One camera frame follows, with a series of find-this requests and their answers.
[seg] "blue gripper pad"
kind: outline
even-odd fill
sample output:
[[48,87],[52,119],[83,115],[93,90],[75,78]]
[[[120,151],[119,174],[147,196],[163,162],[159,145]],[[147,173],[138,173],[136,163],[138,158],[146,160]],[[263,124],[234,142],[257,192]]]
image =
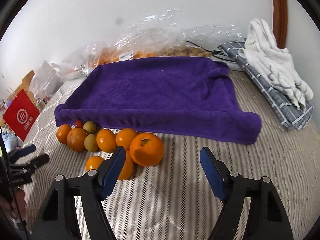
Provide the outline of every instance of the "blue gripper pad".
[[209,154],[212,153],[208,153],[203,148],[200,151],[200,163],[213,194],[219,198],[221,202],[225,202],[227,200],[227,194],[224,190],[224,183]]
[[36,151],[36,146],[34,144],[31,144],[27,147],[22,148],[21,150],[17,150],[16,155],[17,157],[21,158],[35,151]]
[[118,180],[119,174],[124,165],[125,158],[125,149],[123,147],[118,147],[116,151],[111,155],[110,159],[103,161],[110,162],[110,166],[102,180],[102,192],[100,196],[102,200],[105,200],[108,196],[112,194],[112,191]]

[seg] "white towel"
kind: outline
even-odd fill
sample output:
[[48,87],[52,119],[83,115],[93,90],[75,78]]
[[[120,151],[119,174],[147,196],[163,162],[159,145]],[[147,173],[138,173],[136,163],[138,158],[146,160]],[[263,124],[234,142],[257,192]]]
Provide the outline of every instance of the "white towel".
[[267,80],[272,87],[288,96],[300,109],[306,106],[306,100],[313,98],[311,88],[294,69],[292,56],[288,49],[280,49],[265,20],[253,19],[250,22],[245,49],[239,49],[239,55]]

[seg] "white logo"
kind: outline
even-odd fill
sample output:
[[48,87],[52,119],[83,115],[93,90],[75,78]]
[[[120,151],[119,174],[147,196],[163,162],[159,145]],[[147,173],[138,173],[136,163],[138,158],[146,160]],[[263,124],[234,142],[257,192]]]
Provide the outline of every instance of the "white logo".
[[24,109],[20,109],[17,113],[17,120],[19,123],[22,123],[22,124],[26,123],[28,120],[27,111]]

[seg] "metal screw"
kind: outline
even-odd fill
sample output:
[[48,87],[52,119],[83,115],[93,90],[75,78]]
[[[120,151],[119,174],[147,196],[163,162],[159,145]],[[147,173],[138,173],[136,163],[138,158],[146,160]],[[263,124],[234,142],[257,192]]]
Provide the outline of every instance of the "metal screw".
[[56,176],[56,181],[60,181],[60,180],[62,180],[62,179],[63,179],[63,176],[62,176],[62,175]]
[[89,176],[94,176],[94,175],[96,175],[97,174],[97,171],[96,170],[89,170],[88,171],[88,175]]
[[236,171],[230,171],[230,176],[232,176],[232,177],[238,177],[238,175],[239,175],[239,173],[238,172],[236,172]]
[[267,176],[264,176],[264,177],[262,178],[262,180],[263,180],[265,183],[269,183],[269,182],[271,181],[270,178],[267,177]]

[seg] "white wall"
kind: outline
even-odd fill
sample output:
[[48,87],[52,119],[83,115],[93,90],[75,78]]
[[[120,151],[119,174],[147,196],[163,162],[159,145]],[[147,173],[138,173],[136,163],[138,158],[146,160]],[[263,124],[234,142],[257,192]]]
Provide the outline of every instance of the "white wall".
[[313,119],[320,127],[320,32],[297,0],[288,0],[288,17],[286,47],[293,57],[297,72],[314,92]]
[[272,24],[272,0],[29,0],[0,41],[0,86],[15,89],[44,60],[111,43],[130,24],[170,8],[181,8],[179,28],[233,23],[246,36],[253,18]]

